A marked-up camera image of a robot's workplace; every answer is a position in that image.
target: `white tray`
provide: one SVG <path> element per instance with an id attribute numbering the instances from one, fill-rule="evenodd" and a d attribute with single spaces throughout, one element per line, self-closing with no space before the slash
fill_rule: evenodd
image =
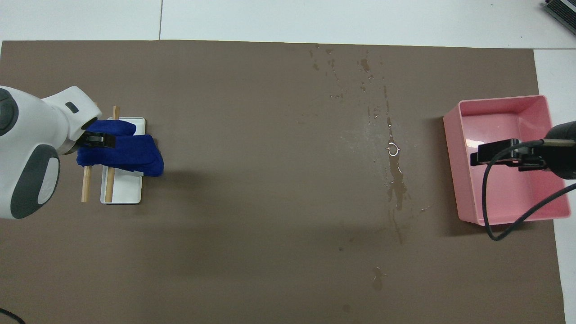
<path id="1" fill-rule="evenodd" d="M 144 135 L 146 133 L 146 120 L 142 117 L 122 117 L 121 120 L 136 125 L 134 135 Z M 116 169 L 114 173 L 114 189 L 112 192 L 112 202 L 104 202 L 106 195 L 106 181 L 108 167 L 102 167 L 102 185 L 100 187 L 100 202 L 102 204 L 138 204 L 142 197 L 142 173 L 129 172 Z"/>

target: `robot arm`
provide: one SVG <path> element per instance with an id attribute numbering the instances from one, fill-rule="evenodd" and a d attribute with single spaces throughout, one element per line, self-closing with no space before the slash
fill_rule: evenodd
<path id="1" fill-rule="evenodd" d="M 78 87 L 40 99 L 0 86 L 0 217 L 24 218 L 54 193 L 59 155 L 101 115 Z"/>
<path id="2" fill-rule="evenodd" d="M 576 179 L 576 121 L 556 125 L 543 138 L 542 146 L 512 150 L 494 164 L 516 167 L 519 171 L 548 170 L 563 179 Z M 517 145 L 520 140 L 511 138 L 478 146 L 470 155 L 470 165 L 488 164 L 498 152 Z"/>

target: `water spill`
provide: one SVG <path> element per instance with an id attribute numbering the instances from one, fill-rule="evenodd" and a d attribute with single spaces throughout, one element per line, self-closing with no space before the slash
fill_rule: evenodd
<path id="1" fill-rule="evenodd" d="M 364 72 L 370 71 L 370 66 L 368 65 L 368 60 L 367 60 L 367 59 L 363 58 L 363 59 L 360 61 L 360 65 L 362 65 L 362 68 L 364 69 Z"/>
<path id="2" fill-rule="evenodd" d="M 404 185 L 404 174 L 400 170 L 400 148 L 394 140 L 394 135 L 392 133 L 392 120 L 388 117 L 388 154 L 390 155 L 390 173 L 392 174 L 392 182 L 390 182 L 390 188 L 388 189 L 388 201 L 392 200 L 392 197 L 396 197 L 396 209 L 402 210 L 402 202 L 404 201 L 404 194 L 406 193 L 406 186 Z"/>
<path id="3" fill-rule="evenodd" d="M 398 227 L 398 223 L 396 222 L 395 210 L 391 209 L 388 211 L 388 217 L 392 220 L 392 224 L 394 225 L 394 230 L 396 231 L 396 235 L 398 235 L 398 241 L 400 245 L 402 245 L 402 233 L 400 232 L 400 227 Z"/>
<path id="4" fill-rule="evenodd" d="M 388 113 L 390 112 L 390 102 L 388 102 L 388 90 L 387 90 L 386 86 L 384 86 L 384 99 L 386 100 L 386 114 L 388 115 Z"/>
<path id="5" fill-rule="evenodd" d="M 372 272 L 374 272 L 374 280 L 372 281 L 372 288 L 374 288 L 375 291 L 381 291 L 382 288 L 384 287 L 382 283 L 382 278 L 384 276 L 387 276 L 387 274 L 382 273 L 382 269 L 380 269 L 380 267 L 372 269 Z"/>

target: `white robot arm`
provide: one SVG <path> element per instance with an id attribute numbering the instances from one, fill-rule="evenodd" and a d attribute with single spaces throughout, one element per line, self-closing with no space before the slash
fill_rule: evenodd
<path id="1" fill-rule="evenodd" d="M 58 156 L 101 114 L 76 86 L 44 99 L 0 86 L 1 218 L 24 218 L 52 197 Z"/>

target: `water droplet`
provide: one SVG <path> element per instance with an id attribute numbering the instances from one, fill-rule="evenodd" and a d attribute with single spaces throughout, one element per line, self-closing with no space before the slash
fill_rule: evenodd
<path id="1" fill-rule="evenodd" d="M 372 281 L 372 288 L 374 288 L 375 291 L 381 291 L 382 288 L 384 287 L 384 285 L 382 284 L 382 278 L 384 276 L 387 276 L 387 274 L 382 273 L 382 269 L 380 269 L 379 267 L 372 269 L 372 272 L 374 272 L 374 280 Z"/>
<path id="2" fill-rule="evenodd" d="M 370 71 L 370 66 L 368 65 L 368 60 L 367 60 L 367 59 L 363 58 L 363 59 L 360 61 L 360 64 L 362 65 L 362 68 L 364 69 L 364 72 Z"/>

